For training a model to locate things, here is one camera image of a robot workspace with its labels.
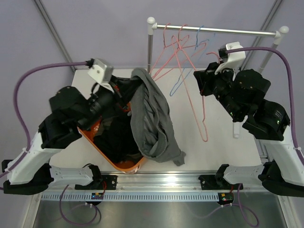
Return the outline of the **blue hanger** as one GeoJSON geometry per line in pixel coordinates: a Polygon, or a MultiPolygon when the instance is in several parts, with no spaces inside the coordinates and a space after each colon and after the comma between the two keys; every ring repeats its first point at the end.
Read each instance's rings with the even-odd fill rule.
{"type": "MultiPolygon", "coordinates": [[[[195,43],[194,43],[194,49],[191,53],[190,60],[194,65],[197,65],[200,60],[204,56],[212,56],[214,55],[217,58],[218,63],[220,62],[220,57],[216,52],[209,51],[209,46],[212,44],[212,42],[215,40],[216,34],[213,33],[209,37],[205,39],[199,38],[199,31],[196,32],[195,35],[195,43]]],[[[177,81],[171,88],[171,91],[169,93],[169,96],[172,97],[174,94],[178,91],[180,86],[184,83],[184,80],[193,72],[195,69],[192,67],[192,64],[190,61],[185,58],[181,64],[182,70],[181,74],[178,77],[177,81]]]]}

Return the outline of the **grey shorts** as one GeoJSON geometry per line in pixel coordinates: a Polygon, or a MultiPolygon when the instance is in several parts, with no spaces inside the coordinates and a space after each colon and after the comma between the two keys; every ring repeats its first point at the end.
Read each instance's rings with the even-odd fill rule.
{"type": "Polygon", "coordinates": [[[172,161],[176,166],[182,166],[186,153],[176,141],[166,97],[144,68],[132,71],[131,80],[136,79],[142,84],[130,101],[130,126],[139,151],[155,162],[172,161]]]}

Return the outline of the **black shorts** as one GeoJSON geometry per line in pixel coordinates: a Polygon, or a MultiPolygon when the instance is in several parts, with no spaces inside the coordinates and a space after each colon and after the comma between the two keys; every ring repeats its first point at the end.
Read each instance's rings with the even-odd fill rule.
{"type": "Polygon", "coordinates": [[[137,163],[143,156],[131,130],[130,101],[141,81],[112,76],[109,85],[113,92],[100,86],[93,94],[92,107],[101,112],[93,142],[113,163],[137,163]]]}

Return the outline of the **olive green shorts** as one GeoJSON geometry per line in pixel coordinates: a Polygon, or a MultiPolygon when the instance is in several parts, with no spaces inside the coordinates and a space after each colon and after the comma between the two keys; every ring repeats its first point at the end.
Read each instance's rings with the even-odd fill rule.
{"type": "Polygon", "coordinates": [[[104,132],[108,131],[110,129],[113,119],[114,118],[112,117],[112,118],[107,118],[107,119],[101,120],[98,131],[96,132],[95,135],[99,136],[99,135],[102,135],[104,132]]]}

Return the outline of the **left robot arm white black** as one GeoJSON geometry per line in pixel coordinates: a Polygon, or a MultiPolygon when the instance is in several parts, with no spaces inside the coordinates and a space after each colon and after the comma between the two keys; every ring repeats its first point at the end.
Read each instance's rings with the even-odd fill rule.
{"type": "Polygon", "coordinates": [[[99,120],[124,115],[140,81],[113,76],[109,88],[94,84],[89,98],[66,86],[50,98],[51,114],[39,125],[30,148],[14,160],[4,160],[8,179],[5,194],[35,195],[51,186],[75,185],[78,190],[98,189],[103,177],[96,165],[84,168],[51,166],[49,159],[82,137],[99,120]]]}

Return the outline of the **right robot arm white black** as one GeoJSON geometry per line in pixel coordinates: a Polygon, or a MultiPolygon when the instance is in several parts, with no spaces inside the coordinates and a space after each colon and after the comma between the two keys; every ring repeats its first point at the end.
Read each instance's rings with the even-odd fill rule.
{"type": "Polygon", "coordinates": [[[304,169],[291,139],[291,121],[278,103],[265,99],[271,83],[257,71],[234,73],[218,63],[194,72],[201,96],[213,95],[233,122],[261,142],[272,160],[257,166],[222,164],[212,177],[201,175],[203,189],[229,190],[243,184],[261,185],[280,196],[303,197],[304,169]]]}

